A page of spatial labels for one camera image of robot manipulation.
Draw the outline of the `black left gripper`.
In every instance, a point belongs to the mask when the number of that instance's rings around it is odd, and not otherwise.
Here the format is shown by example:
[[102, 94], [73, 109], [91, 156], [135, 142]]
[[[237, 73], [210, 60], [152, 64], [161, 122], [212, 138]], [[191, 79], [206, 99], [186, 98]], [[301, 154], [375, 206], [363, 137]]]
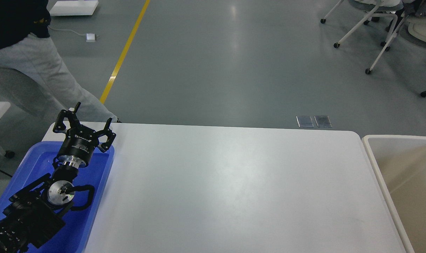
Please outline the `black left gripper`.
[[[80, 162], [80, 168], [86, 168], [97, 147], [100, 152], [107, 152], [112, 147], [116, 138], [116, 133], [110, 129], [113, 119], [110, 117], [102, 130], [94, 131], [91, 128], [83, 128], [76, 115], [81, 102], [77, 102], [73, 110], [61, 110], [55, 120], [53, 132], [65, 134], [65, 140], [57, 153], [58, 161], [69, 160], [69, 157], [76, 157]], [[99, 138], [105, 137], [105, 142], [100, 142]]]

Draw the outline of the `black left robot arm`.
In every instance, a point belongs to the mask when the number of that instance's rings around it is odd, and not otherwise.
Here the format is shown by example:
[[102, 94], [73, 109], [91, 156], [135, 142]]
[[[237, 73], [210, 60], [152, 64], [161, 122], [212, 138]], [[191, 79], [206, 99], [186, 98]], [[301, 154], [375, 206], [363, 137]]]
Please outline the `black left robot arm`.
[[74, 185], [79, 169], [86, 168], [96, 148], [107, 152], [116, 134], [110, 129], [109, 118], [102, 130], [82, 125], [76, 115], [81, 103], [73, 110], [61, 110], [53, 132], [65, 134], [62, 146], [54, 157], [54, 172], [47, 173], [20, 189], [10, 198], [0, 220], [0, 253], [25, 253], [31, 244], [40, 248], [64, 226], [63, 216], [69, 211], [89, 208], [96, 188]]

